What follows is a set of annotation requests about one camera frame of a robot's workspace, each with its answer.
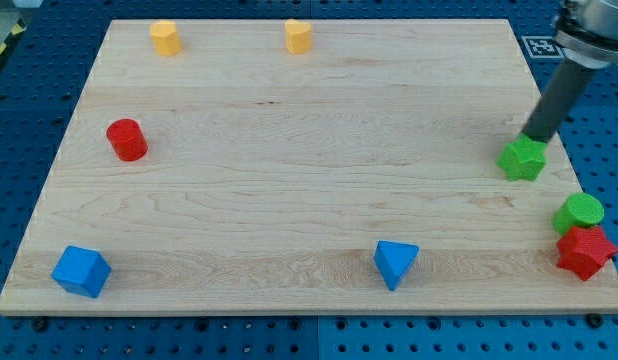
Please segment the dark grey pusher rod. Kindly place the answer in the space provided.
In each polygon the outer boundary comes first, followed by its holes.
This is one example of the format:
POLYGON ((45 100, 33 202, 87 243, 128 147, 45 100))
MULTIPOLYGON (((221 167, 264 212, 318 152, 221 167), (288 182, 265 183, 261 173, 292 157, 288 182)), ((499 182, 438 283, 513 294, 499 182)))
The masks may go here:
POLYGON ((557 67, 521 133, 533 141, 548 143, 595 74, 595 69, 565 58, 557 67))

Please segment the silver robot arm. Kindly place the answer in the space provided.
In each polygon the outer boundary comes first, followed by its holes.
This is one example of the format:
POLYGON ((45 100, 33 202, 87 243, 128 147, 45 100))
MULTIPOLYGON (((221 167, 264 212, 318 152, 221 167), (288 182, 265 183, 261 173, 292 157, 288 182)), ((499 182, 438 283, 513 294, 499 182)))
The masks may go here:
POLYGON ((596 72, 618 65, 618 0, 563 1, 554 41, 564 52, 521 133, 547 143, 596 72))

